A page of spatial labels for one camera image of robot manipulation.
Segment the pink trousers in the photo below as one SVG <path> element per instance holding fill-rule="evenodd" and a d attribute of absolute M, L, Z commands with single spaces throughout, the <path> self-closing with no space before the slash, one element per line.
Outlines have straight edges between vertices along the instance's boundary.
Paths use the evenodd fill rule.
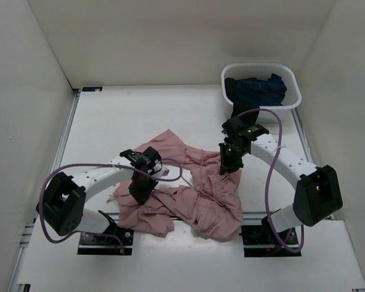
<path fill-rule="evenodd" d="M 121 228 L 165 237 L 174 230 L 173 218 L 178 217 L 204 237 L 230 240 L 237 235 L 243 221 L 243 211 L 237 189 L 241 171 L 220 174 L 220 154 L 185 144 L 174 132 L 167 130 L 136 147 L 142 152 L 153 147 L 168 164 L 180 165 L 192 177 L 189 186 L 158 185 L 145 204 L 140 205 L 130 195 L 129 181 L 119 184 L 113 199 L 119 205 Z"/>

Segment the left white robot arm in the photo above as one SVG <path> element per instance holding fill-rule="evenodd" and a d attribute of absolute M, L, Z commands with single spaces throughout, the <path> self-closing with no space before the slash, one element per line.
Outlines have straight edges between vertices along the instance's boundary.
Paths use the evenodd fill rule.
<path fill-rule="evenodd" d="M 125 181 L 134 200 L 144 203 L 168 172 L 160 154 L 152 147 L 144 151 L 127 149 L 108 163 L 62 166 L 44 183 L 36 206 L 43 231 L 51 228 L 58 235 L 54 239 L 46 234 L 46 238 L 60 243 L 82 232 L 94 235 L 101 243 L 113 241 L 116 234 L 113 219 L 102 210 L 87 209 L 86 203 Z"/>

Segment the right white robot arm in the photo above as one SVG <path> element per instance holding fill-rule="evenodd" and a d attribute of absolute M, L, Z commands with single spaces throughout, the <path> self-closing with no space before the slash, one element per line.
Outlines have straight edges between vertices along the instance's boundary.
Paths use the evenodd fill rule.
<path fill-rule="evenodd" d="M 259 125 L 247 126 L 234 116 L 223 125 L 224 141 L 219 144 L 220 174 L 231 174 L 243 167 L 242 158 L 253 155 L 267 163 L 293 187 L 293 202 L 262 219 L 260 235 L 275 243 L 283 233 L 299 226 L 312 227 L 343 207 L 335 169 L 318 167 L 287 150 L 269 131 Z"/>

